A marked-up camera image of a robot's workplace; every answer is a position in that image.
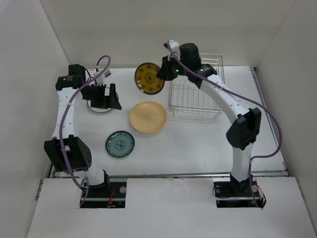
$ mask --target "white wall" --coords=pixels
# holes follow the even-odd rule
[[[283,157],[317,229],[317,1],[297,0],[256,72],[284,133]]]
[[[295,0],[41,0],[71,63],[161,64],[163,43],[194,42],[225,65],[258,65]]]
[[[0,236],[25,237],[68,61],[38,0],[0,2]]]

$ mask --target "white wire rack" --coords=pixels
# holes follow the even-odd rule
[[[223,62],[221,55],[199,54],[202,63],[208,63],[217,70],[224,82]],[[178,76],[170,82],[169,110],[175,116],[197,119],[215,119],[222,113],[214,100],[191,83],[186,76]]]

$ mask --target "purple cable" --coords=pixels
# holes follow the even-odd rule
[[[64,160],[65,160],[65,163],[66,163],[66,166],[67,166],[67,169],[68,169],[68,172],[69,172],[69,175],[71,176],[71,178],[73,179],[74,183],[81,189],[83,186],[84,186],[84,183],[86,182],[87,184],[87,188],[86,188],[86,194],[84,196],[84,199],[82,200],[82,202],[80,203],[80,206],[84,203],[85,199],[87,198],[88,196],[88,190],[89,190],[89,182],[88,182],[88,178],[83,178],[83,180],[81,181],[81,183],[79,184],[79,182],[77,181],[75,175],[74,175],[74,172],[71,168],[71,165],[69,163],[69,160],[68,160],[68,157],[67,157],[67,153],[66,153],[66,148],[65,148],[65,145],[64,145],[64,141],[63,141],[63,126],[64,126],[64,122],[65,122],[65,119],[66,119],[66,115],[68,113],[68,110],[70,108],[70,105],[72,103],[72,101],[74,100],[74,98],[76,97],[76,95],[84,88],[86,87],[87,85],[89,85],[91,82],[93,82],[94,80],[96,80],[97,78],[99,78],[106,70],[107,68],[109,67],[110,65],[110,62],[111,62],[111,58],[110,56],[102,56],[98,62],[97,62],[97,65],[99,64],[99,62],[103,59],[103,58],[108,58],[108,63],[107,65],[104,67],[103,70],[100,71],[100,73],[92,78],[91,80],[88,80],[87,82],[85,82],[79,89],[77,89],[77,91],[73,94],[73,96],[71,96],[71,98],[69,99],[69,102],[66,106],[66,109],[65,109],[65,112],[61,118],[61,121],[60,121],[60,126],[59,126],[59,142],[60,142],[60,147],[61,147],[61,151],[63,153],[63,157],[64,157]]]
[[[188,73],[192,74],[193,76],[198,77],[199,79],[202,79],[202,80],[204,80],[204,81],[206,81],[206,82],[208,82],[208,83],[211,83],[212,85],[216,86],[217,88],[220,88],[222,91],[224,91],[224,92],[226,92],[226,93],[232,94],[232,95],[234,95],[234,96],[236,96],[236,97],[238,97],[238,98],[241,98],[241,99],[243,99],[243,100],[246,100],[246,101],[248,101],[248,102],[250,102],[250,103],[253,103],[253,104],[257,105],[258,107],[262,108],[267,114],[269,114],[269,116],[270,116],[270,117],[273,119],[273,121],[275,122],[275,124],[276,124],[276,126],[277,126],[277,130],[278,130],[278,136],[279,136],[279,142],[278,142],[277,149],[276,149],[273,153],[271,153],[271,154],[269,154],[269,155],[256,155],[256,156],[251,157],[251,159],[250,159],[250,164],[249,164],[249,186],[250,186],[251,195],[252,195],[252,197],[253,197],[253,200],[254,200],[254,202],[255,202],[255,205],[256,205],[256,207],[258,207],[258,205],[257,205],[257,200],[256,200],[255,195],[254,195],[253,190],[252,190],[252,176],[251,176],[251,166],[252,166],[252,165],[251,165],[251,163],[252,163],[252,160],[254,160],[255,158],[269,158],[269,157],[272,157],[272,156],[276,155],[276,154],[279,152],[279,150],[281,149],[281,146],[282,146],[282,142],[283,142],[283,134],[282,134],[282,128],[281,128],[280,124],[278,123],[278,121],[277,121],[277,119],[275,118],[275,116],[274,116],[266,107],[264,107],[262,104],[260,104],[260,103],[258,103],[258,102],[256,102],[256,101],[254,101],[254,100],[252,100],[252,99],[250,99],[250,98],[244,97],[244,96],[239,95],[239,94],[234,93],[234,92],[231,92],[231,91],[228,90],[228,89],[222,88],[220,85],[218,85],[218,84],[216,84],[216,83],[214,83],[214,82],[212,82],[212,81],[209,81],[207,78],[205,78],[205,77],[203,77],[203,76],[201,76],[201,75],[195,73],[194,71],[190,70],[188,67],[186,67],[186,65],[184,65],[184,64],[178,59],[177,55],[174,54],[173,50],[171,49],[171,47],[170,47],[170,45],[169,45],[169,42],[166,42],[166,44],[167,44],[167,47],[168,47],[168,50],[170,51],[170,53],[173,55],[173,57],[176,59],[176,61],[178,62],[178,64],[179,64],[180,66],[182,66],[183,69],[184,69],[186,72],[188,72]]]

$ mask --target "purple hose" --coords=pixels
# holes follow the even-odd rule
[[[84,88],[86,87],[87,85],[89,85],[91,82],[93,82],[94,80],[96,80],[97,78],[99,78],[106,70],[107,68],[109,67],[110,65],[110,62],[111,62],[111,58],[110,56],[102,56],[99,60],[98,60],[98,63],[103,59],[103,58],[108,58],[108,63],[107,65],[104,67],[103,70],[100,71],[100,73],[92,78],[91,80],[88,80],[86,83],[84,83],[79,89],[77,89],[77,91],[73,94],[73,96],[71,96],[71,98],[69,99],[69,102],[68,102],[68,105],[65,109],[65,112],[61,118],[61,121],[60,121],[60,126],[59,126],[59,142],[60,142],[60,147],[61,147],[61,151],[63,153],[63,157],[64,157],[64,160],[65,160],[65,163],[66,163],[66,166],[67,166],[67,169],[68,169],[68,173],[69,175],[71,176],[71,178],[73,179],[74,183],[79,187],[79,188],[82,188],[84,186],[84,183],[86,182],[87,184],[87,188],[86,188],[86,194],[84,196],[84,199],[82,200],[82,202],[80,203],[80,206],[84,203],[85,199],[87,198],[88,196],[88,190],[89,190],[89,182],[88,182],[88,178],[83,178],[83,180],[81,181],[81,183],[79,184],[79,182],[77,181],[75,175],[74,175],[74,172],[71,168],[71,165],[69,163],[69,160],[68,160],[68,157],[67,157],[67,153],[66,153],[66,148],[65,148],[65,145],[64,145],[64,141],[63,141],[63,126],[64,126],[64,122],[65,122],[65,119],[66,119],[66,116],[67,116],[67,113],[68,113],[68,110],[70,108],[70,105],[72,103],[72,101],[74,100],[74,98],[76,97],[76,95]]]
[[[205,77],[203,77],[203,76],[201,76],[201,75],[195,73],[194,71],[191,71],[188,67],[186,67],[186,66],[178,59],[177,55],[176,55],[176,54],[173,52],[173,50],[171,49],[171,47],[170,47],[170,45],[169,45],[169,42],[166,42],[166,44],[167,44],[168,50],[169,50],[170,53],[173,55],[174,59],[179,63],[179,65],[181,65],[181,66],[183,67],[183,69],[184,69],[186,72],[188,72],[188,73],[190,73],[191,75],[193,75],[193,76],[195,76],[195,77],[198,77],[199,79],[202,79],[202,80],[204,80],[204,81],[206,81],[206,82],[208,82],[208,83],[211,83],[212,85],[216,86],[217,88],[220,88],[222,91],[224,91],[224,92],[226,92],[226,93],[232,94],[232,95],[234,95],[234,96],[236,96],[236,97],[238,97],[238,98],[244,99],[244,100],[246,100],[246,101],[248,101],[248,102],[250,102],[250,103],[253,103],[253,104],[257,105],[258,107],[262,108],[267,114],[269,114],[269,116],[270,116],[270,117],[273,119],[273,121],[275,122],[275,124],[276,124],[276,126],[277,126],[277,130],[278,130],[278,135],[279,135],[279,142],[278,142],[277,149],[276,149],[273,153],[271,153],[271,154],[269,154],[269,155],[256,155],[256,156],[251,157],[251,159],[250,159],[250,164],[249,164],[249,182],[250,182],[250,184],[249,184],[249,186],[250,186],[251,195],[252,195],[252,197],[253,197],[253,200],[254,200],[254,202],[255,202],[255,205],[256,205],[256,207],[258,207],[258,205],[257,205],[257,200],[256,200],[255,195],[254,195],[253,190],[252,190],[251,162],[252,162],[252,160],[254,160],[255,158],[269,158],[269,157],[272,157],[272,156],[276,155],[276,154],[279,152],[279,150],[281,149],[281,146],[282,146],[282,142],[283,142],[283,134],[282,134],[282,128],[281,128],[280,124],[278,123],[278,121],[277,121],[277,119],[275,118],[275,116],[274,116],[266,107],[264,107],[262,104],[260,104],[260,103],[258,103],[258,102],[256,102],[256,101],[254,101],[254,100],[252,100],[252,99],[250,99],[250,98],[244,97],[244,96],[239,95],[239,94],[234,93],[234,92],[231,92],[231,91],[228,90],[228,89],[222,88],[220,85],[218,85],[218,84],[216,84],[216,83],[214,83],[214,82],[212,82],[212,81],[209,81],[207,78],[205,78]]]

